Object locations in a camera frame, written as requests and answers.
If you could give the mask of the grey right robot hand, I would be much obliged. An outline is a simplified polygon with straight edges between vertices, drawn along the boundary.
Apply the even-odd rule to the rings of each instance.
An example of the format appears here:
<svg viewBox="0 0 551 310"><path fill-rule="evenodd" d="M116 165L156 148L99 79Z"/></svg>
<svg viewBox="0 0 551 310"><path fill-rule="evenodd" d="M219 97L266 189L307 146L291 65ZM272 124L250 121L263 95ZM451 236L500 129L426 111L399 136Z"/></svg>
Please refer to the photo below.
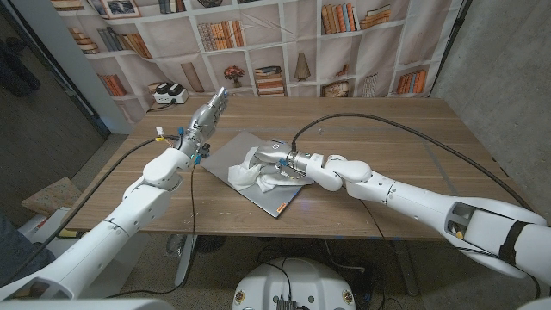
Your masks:
<svg viewBox="0 0 551 310"><path fill-rule="evenodd" d="M285 177L303 178L310 157L310 154L294 150L287 142L273 139L257 148L249 166L261 165L262 174L280 173Z"/></svg>

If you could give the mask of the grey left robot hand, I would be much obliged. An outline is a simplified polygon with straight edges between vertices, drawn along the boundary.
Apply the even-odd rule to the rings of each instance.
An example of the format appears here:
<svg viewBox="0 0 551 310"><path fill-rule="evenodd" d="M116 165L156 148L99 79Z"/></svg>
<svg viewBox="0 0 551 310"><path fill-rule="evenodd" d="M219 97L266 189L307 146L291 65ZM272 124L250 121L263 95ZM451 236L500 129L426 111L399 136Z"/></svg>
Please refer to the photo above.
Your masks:
<svg viewBox="0 0 551 310"><path fill-rule="evenodd" d="M188 128L183 131L176 145L177 150L186 157L183 161L186 168L214 134L227 104L228 92L222 87L208 103L203 104L193 113Z"/></svg>

